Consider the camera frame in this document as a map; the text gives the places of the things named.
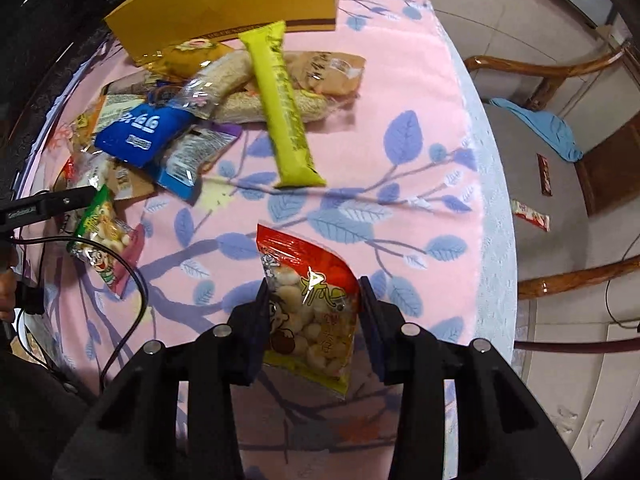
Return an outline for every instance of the person's hand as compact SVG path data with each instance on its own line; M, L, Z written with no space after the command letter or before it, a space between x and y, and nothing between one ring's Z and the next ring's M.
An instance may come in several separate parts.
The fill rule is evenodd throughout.
M15 248L11 248L11 259L9 264L16 266L18 264L18 253ZM0 321L15 320L15 275L11 269L0 272Z

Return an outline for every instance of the blue snack package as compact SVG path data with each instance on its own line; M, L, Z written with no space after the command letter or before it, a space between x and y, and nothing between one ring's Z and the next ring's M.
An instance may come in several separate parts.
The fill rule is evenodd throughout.
M185 127L196 121L186 110L141 104L95 137L96 148L142 168Z
M237 124L204 122L174 140L162 154L145 167L160 186L181 199L194 203L200 194L200 174L208 171L242 134Z

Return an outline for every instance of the cardboard box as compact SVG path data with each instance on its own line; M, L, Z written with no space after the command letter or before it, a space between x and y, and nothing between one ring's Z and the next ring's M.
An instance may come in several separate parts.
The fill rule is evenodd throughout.
M337 0L127 0L106 18L136 64L192 38L217 41L277 20L287 30L334 30Z

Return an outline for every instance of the long yellow wrapper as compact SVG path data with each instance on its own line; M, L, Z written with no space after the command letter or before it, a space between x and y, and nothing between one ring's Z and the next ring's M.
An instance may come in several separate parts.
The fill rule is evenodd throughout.
M326 186L314 167L282 57L285 28L285 22L275 22L238 35L254 62L255 78L280 173L276 187Z

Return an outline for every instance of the floral tablecloth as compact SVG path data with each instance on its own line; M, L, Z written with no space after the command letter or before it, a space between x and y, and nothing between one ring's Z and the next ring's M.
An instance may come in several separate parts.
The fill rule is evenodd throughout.
M194 207L164 192L129 207L127 222L141 222L145 229L139 268L149 285L150 308L110 376L145 341L191 341L255 297L262 278L258 222L334 250L356 276L369 276L380 298L440 339L466 344L479 321L505 339L498 347L510 357L513 234L511 243L496 240L500 253L490 262L485 255L492 250L482 234L488 182L498 212L490 219L492 234L499 227L508 240L506 187L460 58L427 0L340 0L339 7L335 32L287 34L285 41L288 50L342 51L367 59L356 104L308 129L327 188L273 189L277 171L269 137L247 128L204 177ZM33 157L24 194L50 186L62 168L66 124L104 83L135 70L117 44L85 69L58 126ZM479 160L486 164L479 168ZM23 235L52 229L51 223L32 226ZM38 250L30 249L32 265L38 258ZM481 284L502 288L495 308L478 288L483 264L493 273L483 272ZM62 248L47 250L45 270L46 319L56 358L96 390L100 366L136 316L139 294L130 280L118 300ZM186 396L181 390L181 433ZM248 478L388 476L401 389L384 387L372 374L360 334L346 400L274 368L264 368L251 388L234 388L233 396L242 406L235 415ZM446 385L446 401L450 476L456 453L452 384Z

